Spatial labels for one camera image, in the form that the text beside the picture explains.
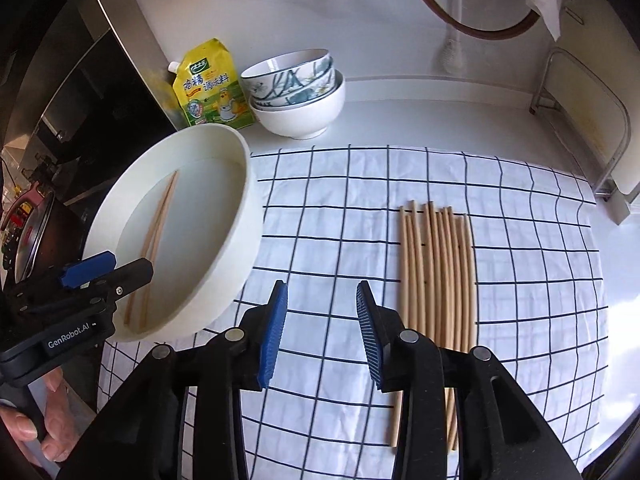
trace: white cable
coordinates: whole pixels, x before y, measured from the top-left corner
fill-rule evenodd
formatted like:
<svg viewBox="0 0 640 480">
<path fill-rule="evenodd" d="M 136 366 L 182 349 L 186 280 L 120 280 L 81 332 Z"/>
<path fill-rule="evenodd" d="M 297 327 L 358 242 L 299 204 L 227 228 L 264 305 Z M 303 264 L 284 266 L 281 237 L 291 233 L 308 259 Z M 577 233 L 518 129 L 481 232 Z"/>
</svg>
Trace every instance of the white cable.
<svg viewBox="0 0 640 480">
<path fill-rule="evenodd" d="M 451 0 L 452 16 L 458 22 L 462 21 L 462 0 Z M 447 43 L 440 53 L 440 62 L 444 70 L 451 74 L 463 75 L 466 69 L 466 59 L 462 52 L 459 30 L 447 25 Z"/>
</svg>

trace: stainless steel panel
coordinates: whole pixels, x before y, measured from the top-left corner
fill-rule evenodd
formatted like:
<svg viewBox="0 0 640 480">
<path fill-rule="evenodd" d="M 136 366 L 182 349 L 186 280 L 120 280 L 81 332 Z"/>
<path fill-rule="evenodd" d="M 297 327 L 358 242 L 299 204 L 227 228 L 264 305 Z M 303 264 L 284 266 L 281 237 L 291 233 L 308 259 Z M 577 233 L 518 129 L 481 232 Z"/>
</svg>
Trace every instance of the stainless steel panel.
<svg viewBox="0 0 640 480">
<path fill-rule="evenodd" d="M 168 61 L 136 0 L 98 0 L 133 66 L 176 130 L 187 127 L 171 86 Z"/>
<path fill-rule="evenodd" d="M 76 4 L 68 1 L 31 59 L 7 124 L 5 144 L 26 147 L 50 99 L 93 42 Z"/>
</svg>

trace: dish rack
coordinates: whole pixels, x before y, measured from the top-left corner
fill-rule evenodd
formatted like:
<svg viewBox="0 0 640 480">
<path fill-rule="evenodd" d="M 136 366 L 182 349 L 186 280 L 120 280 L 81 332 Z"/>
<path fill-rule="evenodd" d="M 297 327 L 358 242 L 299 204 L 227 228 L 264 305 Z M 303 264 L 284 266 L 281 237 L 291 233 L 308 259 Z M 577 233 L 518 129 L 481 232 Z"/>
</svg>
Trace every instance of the dish rack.
<svg viewBox="0 0 640 480">
<path fill-rule="evenodd" d="M 564 57 L 574 66 L 584 72 L 597 86 L 616 104 L 622 113 L 624 129 L 620 143 L 608 160 L 602 155 L 602 150 L 580 132 L 574 120 L 565 108 L 554 98 L 546 88 L 552 61 L 556 57 Z M 529 111 L 540 118 L 550 127 L 560 143 L 575 161 L 578 169 L 587 178 L 595 196 L 605 200 L 616 190 L 611 173 L 625 154 L 631 140 L 631 122 L 629 113 L 620 98 L 607 86 L 602 79 L 593 73 L 583 62 L 564 48 L 553 48 L 546 59 L 542 81 L 533 94 Z"/>
</svg>

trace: checkered cloth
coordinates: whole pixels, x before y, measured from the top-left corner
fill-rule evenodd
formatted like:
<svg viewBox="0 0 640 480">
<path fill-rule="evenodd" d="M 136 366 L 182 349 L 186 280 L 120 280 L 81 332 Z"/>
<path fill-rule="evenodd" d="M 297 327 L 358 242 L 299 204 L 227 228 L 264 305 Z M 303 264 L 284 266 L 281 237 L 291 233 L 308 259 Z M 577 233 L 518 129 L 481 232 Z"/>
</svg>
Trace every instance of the checkered cloth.
<svg viewBox="0 0 640 480">
<path fill-rule="evenodd" d="M 268 390 L 242 393 L 254 480 L 388 479 L 392 397 L 369 377 L 355 288 L 398 304 L 398 209 L 409 200 L 471 219 L 478 270 L 478 343 L 491 348 L 578 466 L 590 452 L 607 367 L 606 305 L 578 176 L 425 148 L 310 149 L 253 156 L 264 236 L 226 312 L 176 349 L 206 343 L 289 285 L 289 313 Z M 104 404 L 152 344 L 105 346 Z M 196 389 L 188 397 L 183 477 L 191 479 Z M 457 477 L 458 454 L 448 474 Z"/>
</svg>

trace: bundle of chopsticks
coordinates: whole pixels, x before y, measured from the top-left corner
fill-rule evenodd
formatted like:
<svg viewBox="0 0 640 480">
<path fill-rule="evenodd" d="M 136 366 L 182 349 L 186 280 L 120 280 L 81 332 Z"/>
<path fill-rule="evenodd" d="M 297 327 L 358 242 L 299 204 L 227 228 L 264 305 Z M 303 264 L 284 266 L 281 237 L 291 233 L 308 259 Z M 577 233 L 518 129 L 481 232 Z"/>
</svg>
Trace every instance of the bundle of chopsticks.
<svg viewBox="0 0 640 480">
<path fill-rule="evenodd" d="M 178 182 L 178 171 L 174 171 L 171 177 L 169 178 L 169 182 L 167 183 L 164 191 L 162 192 L 162 196 L 160 197 L 160 202 L 158 203 L 158 207 L 156 208 L 156 212 L 154 213 L 151 223 L 149 224 L 148 231 L 146 232 L 145 240 L 142 244 L 142 250 L 140 251 L 140 258 L 146 258 L 152 264 L 156 262 L 156 256 L 158 255 L 158 247 L 160 245 L 160 240 L 162 238 L 162 229 L 164 228 L 164 222 L 166 221 L 166 216 L 169 213 L 169 206 L 171 205 L 171 200 L 174 196 L 175 186 Z M 132 313 L 134 310 L 134 305 L 136 304 L 136 292 L 134 290 L 129 297 L 127 298 L 127 305 L 124 311 L 124 325 L 131 326 L 132 325 Z M 146 326 L 148 323 L 148 311 L 149 311 L 149 295 L 151 292 L 151 283 L 147 283 L 144 287 L 142 287 L 142 300 L 140 301 L 140 306 L 138 310 L 138 326 L 137 332 L 144 332 L 146 330 Z"/>
<path fill-rule="evenodd" d="M 400 317 L 437 346 L 469 352 L 476 344 L 476 264 L 466 215 L 433 202 L 400 208 Z M 453 390 L 445 392 L 447 449 L 457 449 Z M 398 446 L 402 392 L 396 395 L 391 446 Z"/>
</svg>

